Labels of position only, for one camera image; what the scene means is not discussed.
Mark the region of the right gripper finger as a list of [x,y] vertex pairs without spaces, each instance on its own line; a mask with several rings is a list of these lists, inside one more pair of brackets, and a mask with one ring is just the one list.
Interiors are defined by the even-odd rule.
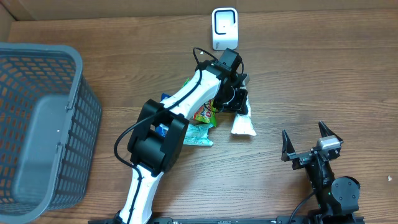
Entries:
[[296,155],[295,149],[285,129],[282,130],[282,153],[281,160],[284,162],[292,160]]
[[343,144],[343,139],[339,137],[339,135],[335,134],[323,121],[318,122],[318,127],[320,129],[320,134],[323,138],[334,136],[339,140],[341,144]]

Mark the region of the white tube with gold cap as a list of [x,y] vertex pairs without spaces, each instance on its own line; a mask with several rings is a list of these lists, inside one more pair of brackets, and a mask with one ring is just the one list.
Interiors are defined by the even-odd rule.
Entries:
[[256,136],[257,133],[255,132],[251,121],[251,105],[249,103],[249,98],[246,100],[246,107],[248,109],[247,114],[236,114],[231,133],[237,135]]

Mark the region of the green Haribo gummy bag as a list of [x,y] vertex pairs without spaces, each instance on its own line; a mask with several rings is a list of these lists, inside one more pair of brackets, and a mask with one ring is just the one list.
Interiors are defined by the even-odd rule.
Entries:
[[216,127],[216,110],[213,107],[213,102],[214,100],[211,99],[201,105],[200,108],[189,118],[189,120],[199,123],[212,124],[214,127]]

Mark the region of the light teal snack packet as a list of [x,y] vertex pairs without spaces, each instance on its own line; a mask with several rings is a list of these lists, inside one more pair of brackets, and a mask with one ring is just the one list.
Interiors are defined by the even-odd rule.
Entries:
[[183,140],[184,145],[188,146],[212,146],[213,141],[208,139],[208,131],[213,125],[208,124],[189,124],[185,138]]

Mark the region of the blue snack bar wrapper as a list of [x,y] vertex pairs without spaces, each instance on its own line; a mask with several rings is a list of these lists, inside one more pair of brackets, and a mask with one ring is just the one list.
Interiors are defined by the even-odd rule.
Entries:
[[[161,100],[163,101],[164,99],[169,98],[170,95],[163,93],[161,94]],[[159,135],[165,137],[167,134],[167,131],[169,130],[169,128],[164,125],[164,124],[159,124],[156,128],[155,128],[155,132],[158,133]]]

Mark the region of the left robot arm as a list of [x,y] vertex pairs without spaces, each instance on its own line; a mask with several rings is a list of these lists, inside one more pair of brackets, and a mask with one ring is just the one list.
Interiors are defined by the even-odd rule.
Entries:
[[192,79],[174,95],[156,102],[148,100],[136,124],[117,138],[131,137],[127,149],[132,181],[124,207],[115,215],[115,223],[147,223],[162,176],[178,159],[190,119],[209,100],[217,112],[248,114],[244,64],[234,50],[226,49],[220,58],[197,62]]

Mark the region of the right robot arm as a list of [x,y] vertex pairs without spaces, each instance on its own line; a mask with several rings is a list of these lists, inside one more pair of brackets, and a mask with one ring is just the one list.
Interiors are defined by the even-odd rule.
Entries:
[[282,131],[281,160],[291,161],[293,170],[305,169],[312,192],[283,223],[364,223],[357,217],[360,183],[350,176],[336,178],[330,161],[340,156],[344,140],[323,121],[318,122],[321,138],[308,152],[296,153],[285,130]]

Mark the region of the white barcode scanner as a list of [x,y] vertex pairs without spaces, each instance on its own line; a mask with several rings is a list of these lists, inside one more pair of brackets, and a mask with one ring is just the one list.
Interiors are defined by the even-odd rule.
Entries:
[[211,14],[212,47],[214,50],[236,49],[239,29],[238,12],[233,7],[219,7]]

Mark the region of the grey plastic shopping basket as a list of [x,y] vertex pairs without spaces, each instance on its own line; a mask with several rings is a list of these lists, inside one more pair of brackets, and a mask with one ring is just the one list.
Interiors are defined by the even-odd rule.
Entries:
[[102,107],[67,45],[1,44],[1,222],[86,194]]

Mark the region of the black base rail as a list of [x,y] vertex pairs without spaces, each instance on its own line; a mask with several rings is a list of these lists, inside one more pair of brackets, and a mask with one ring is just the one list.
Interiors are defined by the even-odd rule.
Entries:
[[[111,224],[111,223],[123,223],[116,218],[105,219],[105,220],[89,220],[89,224]],[[276,218],[266,219],[254,219],[254,218],[243,218],[243,219],[172,219],[170,217],[158,217],[151,218],[148,224],[286,224],[289,223],[288,216],[278,216]],[[291,221],[292,224],[307,224],[316,223],[310,222],[306,216],[296,216]],[[325,218],[323,223],[360,223],[365,224],[363,217],[356,217],[356,220],[338,220],[331,221],[329,218]]]

